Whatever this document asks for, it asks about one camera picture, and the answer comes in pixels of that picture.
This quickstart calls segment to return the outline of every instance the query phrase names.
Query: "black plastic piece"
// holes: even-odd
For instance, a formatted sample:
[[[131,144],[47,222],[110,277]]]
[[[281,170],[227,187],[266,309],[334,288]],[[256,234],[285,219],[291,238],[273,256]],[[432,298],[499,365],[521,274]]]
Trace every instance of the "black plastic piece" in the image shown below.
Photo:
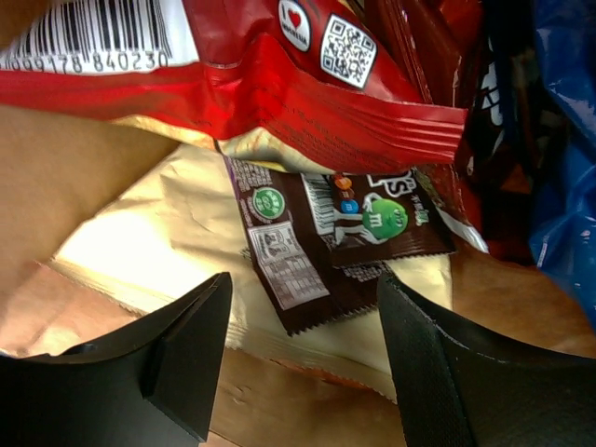
[[[596,360],[507,338],[396,278],[378,293],[408,447],[596,446]]]
[[[209,432],[232,298],[215,276],[58,357],[0,357],[0,445],[196,447]]]

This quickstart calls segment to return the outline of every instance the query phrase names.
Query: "heart logo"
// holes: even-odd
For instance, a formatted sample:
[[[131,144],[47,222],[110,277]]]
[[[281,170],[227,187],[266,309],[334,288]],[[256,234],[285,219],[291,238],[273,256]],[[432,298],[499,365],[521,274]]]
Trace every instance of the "heart logo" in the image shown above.
[[[288,11],[288,15],[290,16],[291,24],[294,25],[294,29],[297,29],[302,22],[302,19],[300,19],[300,14],[290,9]]]

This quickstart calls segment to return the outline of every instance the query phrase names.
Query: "red candy bag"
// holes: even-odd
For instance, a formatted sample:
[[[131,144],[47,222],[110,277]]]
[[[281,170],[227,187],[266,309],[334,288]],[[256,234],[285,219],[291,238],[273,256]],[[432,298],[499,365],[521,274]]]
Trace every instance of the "red candy bag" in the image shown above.
[[[0,103],[286,170],[452,163],[466,112],[420,101],[338,0],[78,0],[0,52]]]

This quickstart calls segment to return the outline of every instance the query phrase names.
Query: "plastic packaging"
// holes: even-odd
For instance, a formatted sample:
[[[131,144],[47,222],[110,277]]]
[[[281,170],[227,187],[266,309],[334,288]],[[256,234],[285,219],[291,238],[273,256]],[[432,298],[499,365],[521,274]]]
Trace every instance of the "plastic packaging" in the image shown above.
[[[535,203],[538,267],[583,306],[596,328],[596,1],[539,0],[535,36],[543,80],[574,126]]]
[[[338,0],[72,2],[0,53],[0,68],[0,103],[209,135],[287,170],[451,163],[466,118],[417,103]],[[260,129],[267,144],[250,138]]]

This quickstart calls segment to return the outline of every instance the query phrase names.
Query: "brown m&m's packet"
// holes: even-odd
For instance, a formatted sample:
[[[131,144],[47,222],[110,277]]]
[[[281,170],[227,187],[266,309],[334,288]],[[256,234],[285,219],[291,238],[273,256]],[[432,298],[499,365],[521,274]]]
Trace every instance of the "brown m&m's packet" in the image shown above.
[[[333,175],[335,267],[450,253],[451,233],[413,170]]]

